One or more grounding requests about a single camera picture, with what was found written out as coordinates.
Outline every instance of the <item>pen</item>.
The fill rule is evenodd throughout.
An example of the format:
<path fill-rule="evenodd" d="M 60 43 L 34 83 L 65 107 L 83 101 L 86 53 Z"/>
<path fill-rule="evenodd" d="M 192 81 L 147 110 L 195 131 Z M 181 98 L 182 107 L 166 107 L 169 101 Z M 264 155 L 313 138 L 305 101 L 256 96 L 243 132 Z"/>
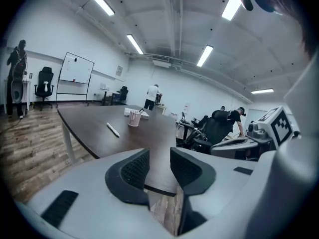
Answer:
<path fill-rule="evenodd" d="M 120 134 L 109 123 L 106 123 L 106 125 L 117 137 L 120 137 Z"/>

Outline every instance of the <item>black pants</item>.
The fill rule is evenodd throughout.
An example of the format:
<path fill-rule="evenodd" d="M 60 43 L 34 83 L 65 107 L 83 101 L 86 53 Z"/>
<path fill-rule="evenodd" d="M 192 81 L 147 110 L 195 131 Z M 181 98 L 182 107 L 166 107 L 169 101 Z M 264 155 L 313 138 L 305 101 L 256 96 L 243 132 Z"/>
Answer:
<path fill-rule="evenodd" d="M 149 109 L 152 111 L 154 108 L 154 104 L 155 104 L 155 101 L 151 101 L 151 100 L 146 99 L 144 109 Z"/>
<path fill-rule="evenodd" d="M 8 84 L 6 88 L 6 108 L 7 108 L 7 113 L 9 116 L 12 115 L 11 83 L 12 83 L 12 80 L 8 79 Z M 22 102 L 20 102 L 19 104 L 16 104 L 16 111 L 18 112 L 18 116 L 23 115 Z"/>

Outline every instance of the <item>man in white shirt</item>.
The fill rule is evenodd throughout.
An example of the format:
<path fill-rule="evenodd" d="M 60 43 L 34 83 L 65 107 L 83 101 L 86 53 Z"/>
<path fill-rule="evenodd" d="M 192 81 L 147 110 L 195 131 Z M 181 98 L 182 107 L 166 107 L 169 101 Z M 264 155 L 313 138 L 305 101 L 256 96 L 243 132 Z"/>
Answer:
<path fill-rule="evenodd" d="M 148 94 L 148 97 L 145 101 L 144 109 L 153 110 L 155 100 L 156 100 L 156 95 L 159 94 L 160 96 L 162 96 L 163 94 L 161 93 L 159 86 L 157 84 L 155 84 L 154 86 L 149 86 L 147 94 Z"/>

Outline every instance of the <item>dark wood tabletop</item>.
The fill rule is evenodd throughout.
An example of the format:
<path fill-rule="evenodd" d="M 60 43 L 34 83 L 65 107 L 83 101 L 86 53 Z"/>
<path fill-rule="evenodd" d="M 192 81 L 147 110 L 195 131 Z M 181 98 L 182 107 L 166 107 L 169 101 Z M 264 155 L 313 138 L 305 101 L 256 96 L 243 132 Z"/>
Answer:
<path fill-rule="evenodd" d="M 150 148 L 150 171 L 145 185 L 151 190 L 172 195 L 177 182 L 170 170 L 170 148 L 176 147 L 174 119 L 146 110 L 149 119 L 141 119 L 138 127 L 128 125 L 124 108 L 140 110 L 138 106 L 103 106 L 59 108 L 62 121 L 95 158 L 123 151 Z M 116 137 L 109 123 L 119 134 Z"/>

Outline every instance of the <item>white ceiling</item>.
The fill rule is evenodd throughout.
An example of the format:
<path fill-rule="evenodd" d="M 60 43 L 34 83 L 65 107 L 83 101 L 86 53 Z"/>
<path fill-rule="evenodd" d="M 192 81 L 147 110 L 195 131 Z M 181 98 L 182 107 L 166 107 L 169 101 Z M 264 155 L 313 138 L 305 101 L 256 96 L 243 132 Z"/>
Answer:
<path fill-rule="evenodd" d="M 228 0 L 106 0 L 114 16 L 93 0 L 71 1 L 123 51 L 136 53 L 126 38 L 133 34 L 145 53 L 197 64 L 206 45 L 213 46 L 202 68 L 187 70 L 212 77 L 221 74 L 239 88 L 246 87 L 246 92 L 273 88 L 283 96 L 307 64 L 298 25 L 262 11 L 253 0 L 253 11 L 241 6 L 231 21 L 221 17 Z"/>

